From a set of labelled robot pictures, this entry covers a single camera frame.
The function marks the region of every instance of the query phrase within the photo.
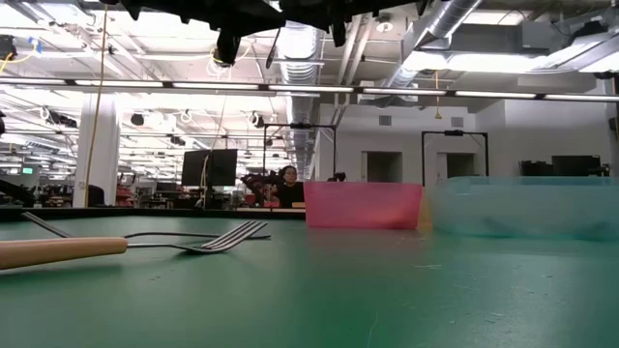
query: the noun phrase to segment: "wooden handle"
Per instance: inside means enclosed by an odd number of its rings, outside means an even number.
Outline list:
[[[0,270],[125,251],[127,240],[120,237],[0,242]]]

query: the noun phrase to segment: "translucent blue container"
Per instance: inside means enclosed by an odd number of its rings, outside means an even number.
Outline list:
[[[461,177],[430,195],[439,232],[497,238],[619,240],[619,181]]]

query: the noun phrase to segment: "pink container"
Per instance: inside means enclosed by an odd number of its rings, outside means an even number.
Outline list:
[[[308,227],[414,229],[423,188],[413,184],[304,183]]]

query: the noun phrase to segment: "green tabletop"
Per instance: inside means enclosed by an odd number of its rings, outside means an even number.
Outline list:
[[[78,236],[222,233],[220,218],[54,220]],[[219,255],[132,249],[0,272],[0,347],[619,347],[619,246],[308,230]],[[54,238],[28,222],[0,240]],[[144,242],[190,242],[156,237]]]

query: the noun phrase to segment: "woman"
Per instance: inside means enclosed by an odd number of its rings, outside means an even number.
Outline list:
[[[306,201],[303,194],[303,183],[297,183],[297,168],[287,165],[280,170],[283,184],[272,191],[272,201],[279,202],[281,208],[292,208],[292,203]]]

